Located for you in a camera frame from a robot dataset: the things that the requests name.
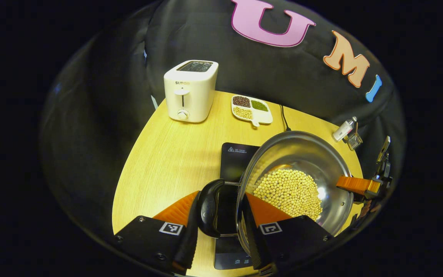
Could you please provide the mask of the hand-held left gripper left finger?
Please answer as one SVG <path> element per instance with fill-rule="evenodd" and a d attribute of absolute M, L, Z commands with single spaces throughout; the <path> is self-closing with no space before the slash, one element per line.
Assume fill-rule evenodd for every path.
<path fill-rule="evenodd" d="M 118 249 L 155 270 L 185 275 L 197 247 L 199 193 L 186 195 L 153 217 L 137 216 L 115 235 Z"/>

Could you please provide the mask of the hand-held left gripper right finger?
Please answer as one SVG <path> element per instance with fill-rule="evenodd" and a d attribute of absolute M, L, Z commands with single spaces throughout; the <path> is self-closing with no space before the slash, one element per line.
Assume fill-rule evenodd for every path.
<path fill-rule="evenodd" d="M 330 249 L 333 236 L 309 216 L 289 217 L 250 194 L 241 199 L 241 245 L 261 277 L 288 275 Z"/>

